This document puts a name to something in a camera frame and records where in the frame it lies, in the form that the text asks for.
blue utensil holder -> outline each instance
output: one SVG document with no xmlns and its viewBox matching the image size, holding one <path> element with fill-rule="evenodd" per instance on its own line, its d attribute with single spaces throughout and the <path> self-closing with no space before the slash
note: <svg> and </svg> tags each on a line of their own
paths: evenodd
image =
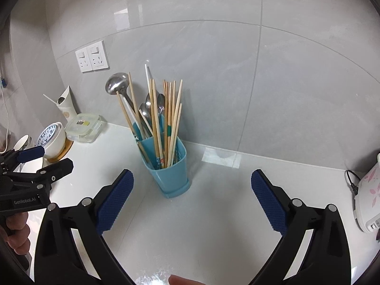
<svg viewBox="0 0 380 285">
<path fill-rule="evenodd" d="M 136 124 L 133 126 L 141 139 L 138 127 Z M 163 136 L 163 133 L 161 133 L 161 142 L 163 142 Z M 157 166 L 153 137 L 141 140 L 141 144 L 149 157 L 150 163 L 147 163 L 141 155 L 142 161 L 156 181 L 162 195 L 166 198 L 173 198 L 185 193 L 190 188 L 190 182 L 187 178 L 187 152 L 182 141 L 177 138 L 176 150 L 178 151 L 178 162 L 163 169 L 154 169 L 153 167 Z"/>
</svg>

plastic food container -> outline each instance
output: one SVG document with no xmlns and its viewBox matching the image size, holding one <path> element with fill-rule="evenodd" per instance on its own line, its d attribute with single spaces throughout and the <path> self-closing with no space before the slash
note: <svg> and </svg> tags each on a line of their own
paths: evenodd
<svg viewBox="0 0 380 285">
<path fill-rule="evenodd" d="M 99 135 L 102 124 L 99 115 L 79 114 L 66 126 L 67 138 L 79 143 L 91 143 Z"/>
</svg>

power socket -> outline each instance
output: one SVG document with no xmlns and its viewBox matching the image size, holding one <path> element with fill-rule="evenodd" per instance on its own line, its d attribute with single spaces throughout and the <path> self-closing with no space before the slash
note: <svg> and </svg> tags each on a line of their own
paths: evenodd
<svg viewBox="0 0 380 285">
<path fill-rule="evenodd" d="M 93 70 L 108 68 L 103 41 L 87 46 L 87 52 Z"/>
<path fill-rule="evenodd" d="M 89 53 L 87 52 L 87 47 L 75 51 L 75 55 L 82 73 L 89 72 L 92 70 L 92 65 L 90 63 L 90 57 Z"/>
</svg>

white countertop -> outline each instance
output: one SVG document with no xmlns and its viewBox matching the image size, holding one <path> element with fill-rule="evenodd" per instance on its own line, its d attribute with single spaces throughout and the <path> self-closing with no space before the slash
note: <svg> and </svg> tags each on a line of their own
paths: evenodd
<svg viewBox="0 0 380 285">
<path fill-rule="evenodd" d="M 132 171 L 134 189 L 103 237 L 137 285 L 167 284 L 170 274 L 207 285 L 248 284 L 281 237 L 272 230 L 251 190 L 250 177 L 258 168 L 290 198 L 300 198 L 312 207 L 324 208 L 329 203 L 338 207 L 350 247 L 352 282 L 379 251 L 376 233 L 363 233 L 353 217 L 353 196 L 343 170 L 193 143 L 185 146 L 191 187 L 179 197 L 161 195 L 130 130 L 112 124 L 94 143 L 74 143 L 67 154 L 74 170 L 56 182 L 51 192 L 51 201 L 58 206 L 77 205 L 111 184 L 124 168 Z M 29 213 L 33 257 L 43 214 L 44 210 Z M 84 264 L 96 275 L 79 234 L 74 235 Z M 287 276 L 297 272 L 311 231 L 305 237 Z"/>
</svg>

hand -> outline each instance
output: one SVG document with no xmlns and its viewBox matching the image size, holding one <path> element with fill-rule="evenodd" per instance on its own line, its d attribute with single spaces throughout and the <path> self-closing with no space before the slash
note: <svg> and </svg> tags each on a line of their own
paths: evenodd
<svg viewBox="0 0 380 285">
<path fill-rule="evenodd" d="M 169 285 L 204 285 L 204 284 L 200 282 L 184 279 L 183 277 L 179 277 L 176 275 L 171 275 L 169 278 Z"/>
<path fill-rule="evenodd" d="M 29 252 L 30 241 L 28 236 L 30 228 L 26 224 L 28 212 L 17 213 L 6 218 L 6 225 L 9 229 L 15 230 L 12 236 L 7 236 L 5 230 L 0 226 L 0 235 L 18 255 L 26 255 Z"/>
</svg>

